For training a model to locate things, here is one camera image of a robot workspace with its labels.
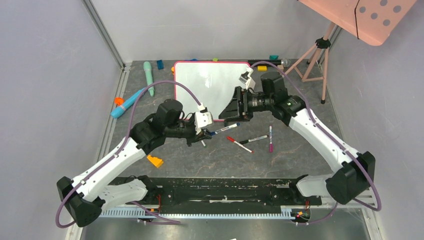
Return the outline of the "blue whiteboard marker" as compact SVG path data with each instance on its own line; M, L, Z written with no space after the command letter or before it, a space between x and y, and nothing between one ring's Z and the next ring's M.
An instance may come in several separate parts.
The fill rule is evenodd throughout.
M231 124L231 125L228 125L228 126L223 127L223 128L221 128L221 129L218 129L218 130L212 131L212 132L210 133L210 135L211 135L211 136L214 136L214 135L217 135L217 134L223 133L223 132L225 132L225 131L228 131L228 130L230 130L230 129L236 128L236 127L238 127L238 126L240 126L240 123L239 123L239 122L234 123L234 124Z

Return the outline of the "magenta whiteboard marker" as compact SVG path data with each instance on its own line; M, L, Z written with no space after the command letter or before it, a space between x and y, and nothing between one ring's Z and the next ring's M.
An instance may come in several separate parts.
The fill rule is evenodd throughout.
M273 127L271 125L269 126L268 138L269 138L269 152L272 153L274 150L274 145L273 145Z

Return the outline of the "pink framed whiteboard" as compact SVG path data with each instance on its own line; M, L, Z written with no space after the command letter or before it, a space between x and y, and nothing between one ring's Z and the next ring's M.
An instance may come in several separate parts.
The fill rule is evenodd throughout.
M174 64L174 80L186 86L218 121L234 88L246 86L239 78L249 66L235 61L178 61Z

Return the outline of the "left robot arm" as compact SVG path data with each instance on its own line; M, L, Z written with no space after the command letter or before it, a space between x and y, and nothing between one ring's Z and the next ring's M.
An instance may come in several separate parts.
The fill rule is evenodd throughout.
M202 104L197 108L197 112L184 120L180 118L183 105L175 99L165 100L155 113L132 126L115 149L91 168L73 178L60 178L56 183L61 200L55 217L57 227L74 224L85 227L102 212L129 202L153 203L157 190L147 177L120 185L111 182L130 165L162 146L167 138L185 139L189 147L211 139L207 127L214 122L212 113Z

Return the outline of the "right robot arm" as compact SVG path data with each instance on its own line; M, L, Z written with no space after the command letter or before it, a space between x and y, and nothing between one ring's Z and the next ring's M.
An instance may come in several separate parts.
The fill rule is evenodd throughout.
M302 204L312 196L329 196L345 205L368 188L374 180L375 157L348 146L307 108L303 99L290 95L279 72L260 77L262 91L237 86L218 118L225 122L248 122L255 112L269 111L300 134L324 158L332 170L327 175L303 175L289 189L289 199Z

